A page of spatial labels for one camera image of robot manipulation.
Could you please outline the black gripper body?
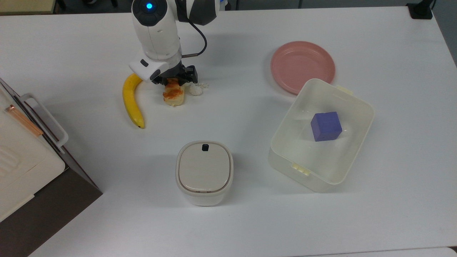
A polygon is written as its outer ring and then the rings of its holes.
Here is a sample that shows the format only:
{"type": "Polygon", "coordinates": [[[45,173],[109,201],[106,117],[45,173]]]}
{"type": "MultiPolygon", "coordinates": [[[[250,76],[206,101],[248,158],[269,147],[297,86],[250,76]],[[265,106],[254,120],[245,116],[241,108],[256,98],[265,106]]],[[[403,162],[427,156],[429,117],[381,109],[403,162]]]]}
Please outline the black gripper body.
{"type": "Polygon", "coordinates": [[[180,61],[176,66],[170,68],[165,72],[165,78],[178,78],[184,79],[185,78],[185,66],[180,61]]]}

